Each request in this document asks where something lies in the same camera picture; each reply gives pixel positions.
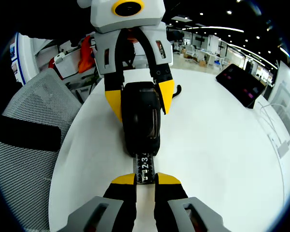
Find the measuring tape blade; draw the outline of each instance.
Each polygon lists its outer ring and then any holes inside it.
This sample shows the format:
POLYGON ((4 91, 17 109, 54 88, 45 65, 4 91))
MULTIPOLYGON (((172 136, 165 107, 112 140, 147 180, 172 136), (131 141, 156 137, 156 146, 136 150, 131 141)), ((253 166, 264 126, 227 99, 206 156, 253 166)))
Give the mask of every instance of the measuring tape blade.
POLYGON ((138 184, 153 184, 155 179, 154 157, 149 153, 135 156, 134 170, 138 184))

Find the floor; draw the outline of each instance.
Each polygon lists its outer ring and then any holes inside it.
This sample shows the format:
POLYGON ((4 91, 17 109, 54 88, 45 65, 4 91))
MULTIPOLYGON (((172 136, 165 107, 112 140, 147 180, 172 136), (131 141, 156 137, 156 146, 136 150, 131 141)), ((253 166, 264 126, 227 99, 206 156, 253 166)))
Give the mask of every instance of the floor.
POLYGON ((215 70, 211 65, 208 67, 201 67, 198 63, 184 58, 183 54, 173 53, 173 69, 185 69, 199 72, 205 72, 218 75, 221 71, 215 70))

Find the orange bag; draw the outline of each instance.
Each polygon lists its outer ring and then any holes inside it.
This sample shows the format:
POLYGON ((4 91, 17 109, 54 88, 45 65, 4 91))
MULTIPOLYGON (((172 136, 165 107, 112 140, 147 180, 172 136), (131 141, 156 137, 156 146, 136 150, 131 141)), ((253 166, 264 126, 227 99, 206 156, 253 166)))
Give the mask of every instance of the orange bag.
POLYGON ((81 60, 78 62, 78 72, 83 73, 91 69, 95 64, 93 52, 91 49, 90 36, 87 36, 81 46, 81 60))

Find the round white table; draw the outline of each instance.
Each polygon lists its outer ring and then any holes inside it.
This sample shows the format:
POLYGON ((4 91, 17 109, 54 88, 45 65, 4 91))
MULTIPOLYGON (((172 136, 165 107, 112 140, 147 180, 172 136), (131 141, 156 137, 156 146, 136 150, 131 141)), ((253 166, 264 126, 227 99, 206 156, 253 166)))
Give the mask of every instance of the round white table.
MULTIPOLYGON (((233 232, 265 231, 283 205, 277 156, 255 117, 212 74, 172 69, 182 93, 161 113, 161 145, 155 171, 175 176, 233 232)), ((126 82, 152 80, 148 69, 125 71, 126 82)), ((55 165, 49 225, 57 231, 68 215, 103 196, 116 177, 133 173, 124 152, 123 129, 105 96, 103 80, 73 121, 55 165)), ((157 231, 154 185, 137 187, 133 231, 157 231)))

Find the yellow camera ring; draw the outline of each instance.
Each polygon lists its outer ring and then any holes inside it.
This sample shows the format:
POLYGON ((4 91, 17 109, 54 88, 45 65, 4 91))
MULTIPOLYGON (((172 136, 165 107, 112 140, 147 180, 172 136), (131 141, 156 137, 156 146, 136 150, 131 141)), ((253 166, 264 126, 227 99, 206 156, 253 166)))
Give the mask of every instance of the yellow camera ring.
POLYGON ((144 8, 142 0, 119 0, 113 7, 113 14, 120 17, 129 17, 140 13, 144 8))

